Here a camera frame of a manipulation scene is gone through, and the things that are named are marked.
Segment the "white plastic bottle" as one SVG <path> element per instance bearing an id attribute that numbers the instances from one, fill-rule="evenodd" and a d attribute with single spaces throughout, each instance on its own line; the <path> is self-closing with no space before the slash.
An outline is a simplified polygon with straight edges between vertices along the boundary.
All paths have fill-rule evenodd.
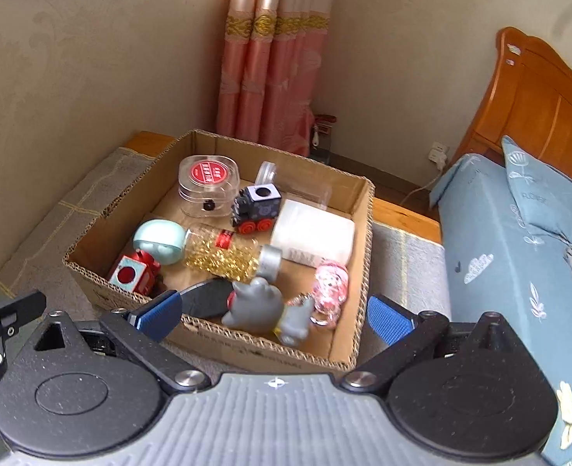
<path id="1" fill-rule="evenodd" d="M 308 204 L 287 199 L 274 224 L 270 244 L 284 259 L 320 266 L 332 261 L 346 266 L 351 258 L 355 223 Z"/>

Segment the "black correction tape dispenser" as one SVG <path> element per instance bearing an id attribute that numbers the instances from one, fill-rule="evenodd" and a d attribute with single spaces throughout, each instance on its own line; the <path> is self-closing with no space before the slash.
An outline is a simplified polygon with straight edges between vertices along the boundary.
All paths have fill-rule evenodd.
<path id="1" fill-rule="evenodd" d="M 223 278 L 212 278 L 181 291 L 182 314 L 199 319 L 221 318 L 229 310 L 232 283 Z"/>

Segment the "pink glitter panda bottle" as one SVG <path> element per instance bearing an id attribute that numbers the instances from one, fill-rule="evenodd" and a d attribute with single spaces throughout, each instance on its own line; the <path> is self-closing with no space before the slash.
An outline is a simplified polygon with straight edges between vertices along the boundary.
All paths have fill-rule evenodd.
<path id="1" fill-rule="evenodd" d="M 336 327 L 348 299 L 348 287 L 349 273 L 344 265 L 323 260 L 317 266 L 311 292 L 314 313 L 310 320 L 314 325 L 327 329 Z"/>

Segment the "clear plastic jar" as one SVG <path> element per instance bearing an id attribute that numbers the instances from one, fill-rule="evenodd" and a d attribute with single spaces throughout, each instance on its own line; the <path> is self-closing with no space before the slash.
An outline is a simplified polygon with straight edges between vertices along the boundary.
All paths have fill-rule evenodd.
<path id="1" fill-rule="evenodd" d="M 304 202 L 326 210 L 331 198 L 331 186 L 316 179 L 312 172 L 290 172 L 284 165 L 264 161 L 255 178 L 256 185 L 272 183 L 288 199 Z"/>

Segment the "pink curtain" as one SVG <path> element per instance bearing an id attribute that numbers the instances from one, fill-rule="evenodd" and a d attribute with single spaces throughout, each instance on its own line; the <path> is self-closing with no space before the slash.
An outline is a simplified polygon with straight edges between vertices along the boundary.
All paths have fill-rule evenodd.
<path id="1" fill-rule="evenodd" d="M 333 0 L 230 0 L 218 95 L 222 136 L 306 156 Z"/>

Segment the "white wall charger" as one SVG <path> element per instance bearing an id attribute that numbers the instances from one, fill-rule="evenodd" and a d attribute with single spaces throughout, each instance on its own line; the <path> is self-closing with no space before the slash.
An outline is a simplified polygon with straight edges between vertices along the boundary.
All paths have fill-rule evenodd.
<path id="1" fill-rule="evenodd" d="M 445 144 L 441 144 L 440 142 L 433 142 L 431 149 L 428 153 L 428 159 L 435 164 L 438 170 L 445 169 L 448 160 L 448 153 L 449 147 Z"/>

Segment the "mint green oval case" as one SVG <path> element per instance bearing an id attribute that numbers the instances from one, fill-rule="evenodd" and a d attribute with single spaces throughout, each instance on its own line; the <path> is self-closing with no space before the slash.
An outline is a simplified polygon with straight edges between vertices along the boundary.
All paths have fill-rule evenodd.
<path id="1" fill-rule="evenodd" d="M 160 265 L 172 265 L 184 255 L 186 230 L 179 224 L 154 219 L 138 227 L 133 236 L 133 248 L 148 254 Z"/>

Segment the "black toy train engine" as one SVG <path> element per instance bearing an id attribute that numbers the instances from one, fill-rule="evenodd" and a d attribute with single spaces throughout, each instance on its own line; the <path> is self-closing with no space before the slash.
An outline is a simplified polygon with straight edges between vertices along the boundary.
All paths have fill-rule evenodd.
<path id="1" fill-rule="evenodd" d="M 272 184 L 254 184 L 240 190 L 231 206 L 231 224 L 237 233 L 263 233 L 273 227 L 280 213 L 282 195 Z"/>

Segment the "clear box red lid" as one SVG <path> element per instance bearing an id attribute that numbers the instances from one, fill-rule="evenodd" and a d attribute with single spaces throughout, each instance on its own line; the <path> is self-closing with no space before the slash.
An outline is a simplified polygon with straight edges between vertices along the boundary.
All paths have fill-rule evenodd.
<path id="1" fill-rule="evenodd" d="M 238 166 L 228 157 L 193 155 L 179 163 L 178 194 L 189 217 L 229 217 L 239 191 Z"/>

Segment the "clear bottle golden capsules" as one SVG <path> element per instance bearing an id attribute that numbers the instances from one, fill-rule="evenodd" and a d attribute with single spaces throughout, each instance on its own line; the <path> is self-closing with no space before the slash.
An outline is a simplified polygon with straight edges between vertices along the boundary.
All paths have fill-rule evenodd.
<path id="1" fill-rule="evenodd" d="M 231 230 L 192 224 L 186 230 L 183 262 L 235 282 L 249 283 L 256 276 L 274 283 L 280 273 L 282 251 Z"/>

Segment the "red toy train block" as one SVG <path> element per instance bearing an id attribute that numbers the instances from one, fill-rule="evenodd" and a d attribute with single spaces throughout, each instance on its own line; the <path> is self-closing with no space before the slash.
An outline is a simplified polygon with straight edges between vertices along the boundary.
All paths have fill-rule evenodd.
<path id="1" fill-rule="evenodd" d="M 142 249 L 130 256 L 122 256 L 109 276 L 109 282 L 118 288 L 148 296 L 160 275 L 160 262 Z"/>

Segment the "clutter behind curtain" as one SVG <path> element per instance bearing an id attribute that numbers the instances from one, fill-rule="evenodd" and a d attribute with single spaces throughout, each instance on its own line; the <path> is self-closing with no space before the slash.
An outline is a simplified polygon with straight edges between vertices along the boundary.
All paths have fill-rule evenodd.
<path id="1" fill-rule="evenodd" d="M 331 134 L 337 118 L 333 115 L 315 115 L 310 129 L 310 155 L 314 159 L 328 159 Z"/>

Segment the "wooden bed headboard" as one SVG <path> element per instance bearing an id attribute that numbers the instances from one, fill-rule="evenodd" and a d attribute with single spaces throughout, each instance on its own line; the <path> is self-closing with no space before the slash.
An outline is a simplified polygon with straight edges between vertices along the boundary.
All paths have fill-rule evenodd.
<path id="1" fill-rule="evenodd" d="M 496 67 L 454 157 L 501 164 L 503 136 L 572 179 L 572 69 L 544 40 L 512 26 L 496 34 Z"/>

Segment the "grey bulldog toy figure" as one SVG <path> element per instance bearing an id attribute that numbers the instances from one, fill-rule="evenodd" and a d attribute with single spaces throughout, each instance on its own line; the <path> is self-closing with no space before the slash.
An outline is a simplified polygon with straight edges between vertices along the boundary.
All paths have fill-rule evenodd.
<path id="1" fill-rule="evenodd" d="M 314 298 L 302 294 L 285 302 L 280 290 L 256 276 L 234 282 L 222 324 L 249 334 L 274 334 L 280 344 L 297 347 L 309 336 Z"/>

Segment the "blue bed sheet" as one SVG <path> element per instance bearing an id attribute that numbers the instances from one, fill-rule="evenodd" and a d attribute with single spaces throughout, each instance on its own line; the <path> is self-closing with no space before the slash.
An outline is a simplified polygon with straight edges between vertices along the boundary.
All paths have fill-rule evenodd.
<path id="1" fill-rule="evenodd" d="M 505 169 L 478 154 L 459 159 L 435 185 L 451 313 L 474 322 L 501 313 L 541 367 L 561 405 L 544 448 L 572 465 L 572 272 L 564 244 L 530 233 Z"/>

